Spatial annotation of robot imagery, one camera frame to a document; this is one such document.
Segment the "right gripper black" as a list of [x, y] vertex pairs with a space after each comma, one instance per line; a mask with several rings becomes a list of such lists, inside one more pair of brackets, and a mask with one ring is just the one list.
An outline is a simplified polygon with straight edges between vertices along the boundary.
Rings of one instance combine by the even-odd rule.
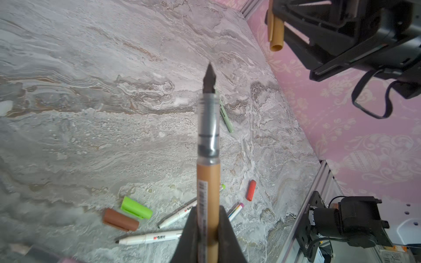
[[346, 8], [346, 1], [273, 1], [270, 10], [309, 38], [306, 43], [285, 28], [285, 42], [310, 70], [311, 80], [355, 68], [397, 80], [395, 90], [405, 98], [420, 95], [420, 1], [384, 1], [361, 24]]

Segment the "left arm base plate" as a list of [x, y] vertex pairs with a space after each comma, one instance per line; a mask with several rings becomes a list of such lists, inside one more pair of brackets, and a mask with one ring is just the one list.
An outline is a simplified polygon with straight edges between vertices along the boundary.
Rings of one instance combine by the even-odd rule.
[[296, 230], [296, 240], [304, 256], [310, 263], [314, 262], [318, 250], [315, 248], [315, 245], [310, 245], [310, 243], [319, 238], [315, 223], [313, 220], [310, 220], [310, 212], [319, 208], [325, 208], [325, 204], [321, 199], [320, 193], [313, 191], [309, 200], [304, 204], [304, 212]]

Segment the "tan brown pen cap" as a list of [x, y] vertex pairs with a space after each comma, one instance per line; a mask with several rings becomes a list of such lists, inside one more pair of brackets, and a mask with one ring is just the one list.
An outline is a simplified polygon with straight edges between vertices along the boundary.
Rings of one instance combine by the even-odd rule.
[[273, 13], [273, 0], [269, 1], [268, 8], [268, 42], [270, 43], [270, 50], [278, 52], [284, 47], [285, 24], [284, 21], [278, 18]]

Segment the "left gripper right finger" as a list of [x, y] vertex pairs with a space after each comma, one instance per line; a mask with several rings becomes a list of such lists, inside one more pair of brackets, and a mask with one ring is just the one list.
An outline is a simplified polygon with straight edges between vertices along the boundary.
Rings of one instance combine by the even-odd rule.
[[247, 263], [226, 210], [219, 207], [218, 263]]

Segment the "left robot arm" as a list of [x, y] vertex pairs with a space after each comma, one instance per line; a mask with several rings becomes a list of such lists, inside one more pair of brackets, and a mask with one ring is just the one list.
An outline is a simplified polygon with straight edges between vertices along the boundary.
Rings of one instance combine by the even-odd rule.
[[[377, 207], [382, 203], [381, 199], [372, 196], [338, 197], [343, 197], [338, 208], [323, 208], [319, 193], [314, 191], [305, 207], [296, 240], [310, 263], [315, 261], [322, 241], [344, 242], [361, 248], [393, 246], [385, 231], [390, 228], [389, 223], [380, 218]], [[216, 260], [198, 259], [200, 241], [205, 238], [200, 237], [197, 209], [193, 208], [170, 263], [247, 263], [222, 206], [219, 215], [222, 217], [217, 225]]]

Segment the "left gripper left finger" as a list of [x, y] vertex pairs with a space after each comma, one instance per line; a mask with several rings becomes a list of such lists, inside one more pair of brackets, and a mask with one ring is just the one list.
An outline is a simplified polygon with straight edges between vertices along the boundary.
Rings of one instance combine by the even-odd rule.
[[197, 208], [193, 207], [170, 263], [197, 263], [198, 240]]

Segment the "light green pen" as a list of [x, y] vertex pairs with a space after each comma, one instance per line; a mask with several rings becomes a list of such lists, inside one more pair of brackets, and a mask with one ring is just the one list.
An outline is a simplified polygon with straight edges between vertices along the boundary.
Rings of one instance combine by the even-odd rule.
[[229, 119], [229, 117], [227, 115], [227, 112], [226, 112], [226, 109], [224, 107], [224, 104], [223, 104], [223, 101], [221, 99], [221, 96], [219, 95], [219, 92], [218, 91], [216, 91], [216, 94], [219, 96], [220, 114], [221, 114], [221, 116], [222, 116], [222, 118], [224, 120], [224, 123], [225, 123], [225, 125], [226, 125], [226, 127], [228, 129], [228, 132], [229, 133], [233, 133], [234, 132], [234, 127], [233, 127], [233, 125], [232, 125], [232, 123], [231, 123], [231, 121], [230, 121], [230, 119]]

